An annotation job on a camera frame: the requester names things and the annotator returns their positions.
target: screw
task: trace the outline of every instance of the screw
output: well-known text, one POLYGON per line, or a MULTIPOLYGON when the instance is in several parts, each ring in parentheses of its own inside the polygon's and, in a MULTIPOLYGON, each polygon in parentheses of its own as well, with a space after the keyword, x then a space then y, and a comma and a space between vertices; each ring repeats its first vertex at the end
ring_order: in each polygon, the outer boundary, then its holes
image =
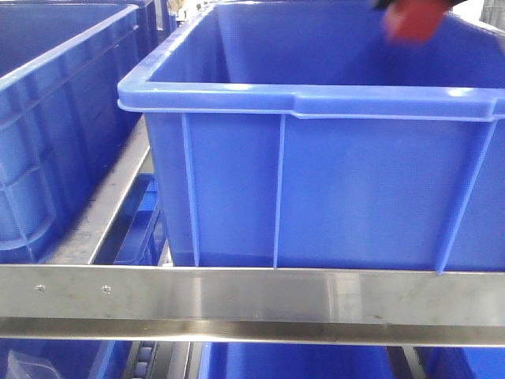
POLYGON ((104 285, 104 286, 102 286, 102 292, 103 292, 105 295, 110 295, 110 293, 112 292, 112 287, 111 287, 111 286, 104 285))

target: metal beam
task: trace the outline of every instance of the metal beam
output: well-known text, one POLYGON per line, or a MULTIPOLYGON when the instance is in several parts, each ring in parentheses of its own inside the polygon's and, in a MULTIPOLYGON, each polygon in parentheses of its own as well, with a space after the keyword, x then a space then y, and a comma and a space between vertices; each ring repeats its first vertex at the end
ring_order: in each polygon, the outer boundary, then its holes
POLYGON ((505 274, 0 265, 0 336, 505 346, 505 274))
POLYGON ((89 201, 75 227, 59 244, 49 263, 90 265, 107 236, 122 203, 149 153, 148 131, 140 119, 110 169, 89 201))

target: shelf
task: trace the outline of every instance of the shelf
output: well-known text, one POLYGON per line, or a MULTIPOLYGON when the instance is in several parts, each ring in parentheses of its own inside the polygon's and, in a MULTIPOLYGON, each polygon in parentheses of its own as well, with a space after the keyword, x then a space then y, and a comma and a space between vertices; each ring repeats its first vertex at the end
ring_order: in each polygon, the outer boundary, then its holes
POLYGON ((505 273, 91 265, 144 120, 48 265, 0 265, 0 337, 505 346, 505 273))

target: plastic bag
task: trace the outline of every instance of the plastic bag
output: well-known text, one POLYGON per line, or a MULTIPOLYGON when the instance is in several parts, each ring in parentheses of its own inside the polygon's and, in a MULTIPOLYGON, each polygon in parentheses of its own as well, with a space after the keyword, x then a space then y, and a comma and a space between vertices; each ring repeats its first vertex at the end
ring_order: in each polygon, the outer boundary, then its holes
POLYGON ((63 379, 47 359, 9 351, 6 379, 63 379))

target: blue bin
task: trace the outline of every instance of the blue bin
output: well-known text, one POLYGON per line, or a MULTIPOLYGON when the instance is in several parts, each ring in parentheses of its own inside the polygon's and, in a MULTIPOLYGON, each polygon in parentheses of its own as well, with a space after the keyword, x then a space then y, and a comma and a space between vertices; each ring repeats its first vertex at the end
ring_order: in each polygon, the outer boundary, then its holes
POLYGON ((137 122, 135 10, 0 5, 0 263, 44 261, 137 122))
POLYGON ((137 49, 142 59, 158 46, 154 0, 0 0, 0 4, 134 4, 138 6, 137 49))
POLYGON ((199 379, 393 379, 385 347, 206 343, 199 379))
POLYGON ((421 348, 421 361, 430 379, 502 379, 505 349, 479 347, 421 348))
POLYGON ((116 265, 157 265, 165 246, 156 181, 150 174, 141 176, 149 180, 149 185, 118 252, 116 265))
POLYGON ((505 269, 503 34, 363 1, 207 7, 119 84, 177 265, 505 269))
MULTIPOLYGON (((115 265, 157 265, 166 241, 155 181, 143 176, 150 184, 129 220, 115 265)), ((9 373, 8 379, 26 379, 28 373, 35 379, 121 379, 131 346, 129 341, 0 339, 0 377, 9 373)))

